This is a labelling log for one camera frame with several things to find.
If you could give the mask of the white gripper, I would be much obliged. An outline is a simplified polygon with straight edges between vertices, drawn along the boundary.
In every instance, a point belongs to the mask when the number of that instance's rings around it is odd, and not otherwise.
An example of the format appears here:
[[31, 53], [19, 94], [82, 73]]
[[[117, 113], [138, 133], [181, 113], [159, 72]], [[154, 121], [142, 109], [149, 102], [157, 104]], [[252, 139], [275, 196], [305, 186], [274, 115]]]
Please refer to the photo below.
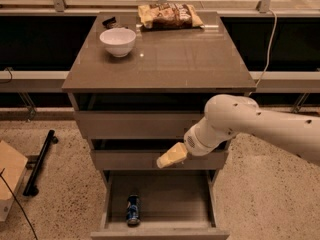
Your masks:
[[182, 162], [187, 158], [188, 153], [193, 156], [205, 156], [236, 135], [237, 133], [230, 129], [215, 128], [208, 119], [203, 117], [185, 133], [185, 145], [182, 142], [176, 143], [157, 159], [157, 166], [165, 168]]

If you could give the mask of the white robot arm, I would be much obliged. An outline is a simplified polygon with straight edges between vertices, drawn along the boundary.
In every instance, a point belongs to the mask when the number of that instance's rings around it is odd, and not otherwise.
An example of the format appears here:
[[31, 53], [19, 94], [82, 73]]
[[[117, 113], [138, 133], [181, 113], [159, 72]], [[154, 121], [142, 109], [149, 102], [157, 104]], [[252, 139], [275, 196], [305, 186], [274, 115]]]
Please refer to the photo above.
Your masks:
[[205, 156], [222, 142], [246, 133], [292, 153], [308, 162], [320, 162], [320, 118], [264, 110], [249, 97], [216, 95], [204, 107], [204, 116], [157, 159], [168, 167], [189, 155]]

